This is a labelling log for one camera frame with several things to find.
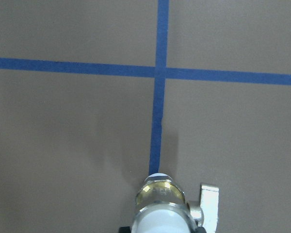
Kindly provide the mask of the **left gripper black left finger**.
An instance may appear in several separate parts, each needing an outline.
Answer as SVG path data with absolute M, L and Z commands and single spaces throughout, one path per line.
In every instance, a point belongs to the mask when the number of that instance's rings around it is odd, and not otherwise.
M 118 233 L 130 233 L 130 226 L 119 227 Z

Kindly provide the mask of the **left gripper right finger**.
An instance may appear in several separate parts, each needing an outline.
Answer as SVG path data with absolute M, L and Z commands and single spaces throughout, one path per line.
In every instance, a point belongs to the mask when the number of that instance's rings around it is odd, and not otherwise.
M 197 227 L 195 232 L 196 233 L 206 233 L 206 230 L 203 227 Z

